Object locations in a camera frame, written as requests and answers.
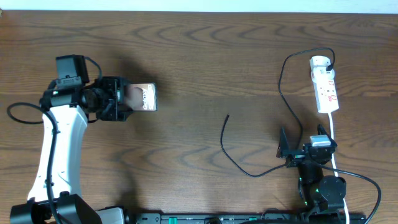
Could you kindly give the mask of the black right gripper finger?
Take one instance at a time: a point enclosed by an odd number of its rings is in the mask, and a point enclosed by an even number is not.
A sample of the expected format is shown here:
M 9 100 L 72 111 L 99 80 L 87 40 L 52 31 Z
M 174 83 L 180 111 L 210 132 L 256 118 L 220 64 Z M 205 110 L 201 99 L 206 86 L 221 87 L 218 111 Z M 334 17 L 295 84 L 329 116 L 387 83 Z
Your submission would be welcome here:
M 281 128 L 279 133 L 279 145 L 276 157 L 287 157 L 289 154 L 289 142 L 285 133 L 285 129 Z
M 318 135 L 326 135 L 326 136 L 329 136 L 329 135 L 330 135 L 330 134 L 326 131 L 326 129 L 323 127 L 322 124 L 319 124 L 319 125 L 317 126 L 317 133 L 318 133 Z

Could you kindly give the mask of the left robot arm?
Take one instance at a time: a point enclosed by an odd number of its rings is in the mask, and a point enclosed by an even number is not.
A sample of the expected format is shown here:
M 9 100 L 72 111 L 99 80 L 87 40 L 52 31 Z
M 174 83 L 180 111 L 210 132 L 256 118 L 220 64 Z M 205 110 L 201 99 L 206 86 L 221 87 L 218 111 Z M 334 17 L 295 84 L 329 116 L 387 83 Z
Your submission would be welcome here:
M 122 206 L 91 208 L 82 198 L 80 159 L 83 136 L 97 120 L 125 121 L 123 109 L 129 82 L 119 77 L 98 78 L 87 85 L 81 78 L 53 80 L 37 106 L 42 114 L 44 140 L 34 184 L 24 204 L 11 208 L 11 223 L 130 223 Z

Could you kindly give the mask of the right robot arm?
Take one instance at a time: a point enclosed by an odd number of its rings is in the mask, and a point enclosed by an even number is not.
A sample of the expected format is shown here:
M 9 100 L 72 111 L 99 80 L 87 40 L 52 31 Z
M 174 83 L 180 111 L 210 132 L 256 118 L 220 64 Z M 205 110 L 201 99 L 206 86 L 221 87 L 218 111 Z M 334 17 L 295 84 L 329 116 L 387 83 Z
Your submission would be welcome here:
M 331 215 L 339 219 L 339 210 L 345 207 L 346 181 L 342 177 L 324 175 L 322 165 L 331 160 L 337 143 L 318 125 L 318 134 L 301 149 L 291 149 L 285 134 L 280 130 L 277 157 L 285 159 L 287 168 L 297 168 L 299 173 L 298 191 L 305 202 L 305 208 L 297 214 L 303 222 L 314 222 L 319 216 Z

